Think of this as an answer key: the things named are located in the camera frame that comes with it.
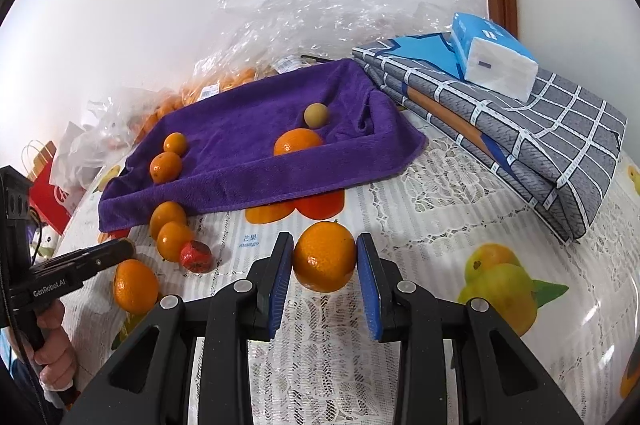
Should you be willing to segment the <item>person's left hand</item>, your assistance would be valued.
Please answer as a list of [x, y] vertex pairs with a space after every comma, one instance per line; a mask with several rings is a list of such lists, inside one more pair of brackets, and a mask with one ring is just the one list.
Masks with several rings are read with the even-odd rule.
[[78, 367], [75, 348], [63, 327], [64, 315], [65, 307], [58, 299], [38, 315], [37, 325], [46, 338], [29, 353], [29, 359], [42, 367], [40, 382], [58, 393], [72, 387]]

